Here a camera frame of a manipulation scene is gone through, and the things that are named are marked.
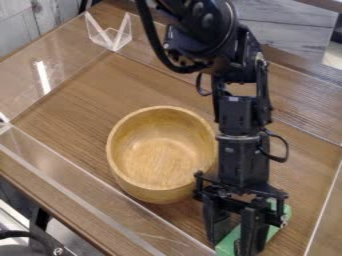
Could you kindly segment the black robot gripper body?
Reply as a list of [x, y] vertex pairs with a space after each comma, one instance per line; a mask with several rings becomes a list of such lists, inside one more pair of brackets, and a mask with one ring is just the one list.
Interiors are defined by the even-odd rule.
[[230, 194], [254, 194], [283, 203], [289, 198], [287, 193], [269, 184], [270, 162], [286, 162], [289, 154], [283, 157], [270, 154], [271, 137], [273, 134], [217, 137], [218, 172], [217, 176], [210, 176], [201, 171], [195, 173], [194, 197], [197, 200], [203, 201], [206, 197], [227, 200]]

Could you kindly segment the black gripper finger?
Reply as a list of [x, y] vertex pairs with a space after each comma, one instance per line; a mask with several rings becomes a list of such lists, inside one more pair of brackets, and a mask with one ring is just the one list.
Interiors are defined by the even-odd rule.
[[234, 241], [235, 256], [257, 256], [269, 238], [287, 225], [286, 204], [267, 199], [249, 204], [241, 211], [241, 233]]
[[207, 240], [217, 245], [233, 230], [231, 214], [237, 212], [237, 200], [203, 197], [203, 219]]

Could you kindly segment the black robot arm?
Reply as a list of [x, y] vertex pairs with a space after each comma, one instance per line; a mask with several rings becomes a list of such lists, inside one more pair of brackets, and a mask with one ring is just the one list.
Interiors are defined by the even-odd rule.
[[241, 216], [239, 236], [231, 239], [234, 256], [257, 256], [273, 227], [286, 225], [289, 194], [269, 184], [274, 156], [267, 129], [273, 122], [269, 63], [249, 27], [239, 23], [230, 0], [154, 0], [171, 16], [166, 35], [156, 33], [146, 0], [135, 0], [144, 31], [160, 62], [176, 73], [211, 76], [219, 124], [218, 174], [195, 173], [194, 198], [203, 203], [207, 239], [218, 246], [231, 237], [230, 215]]

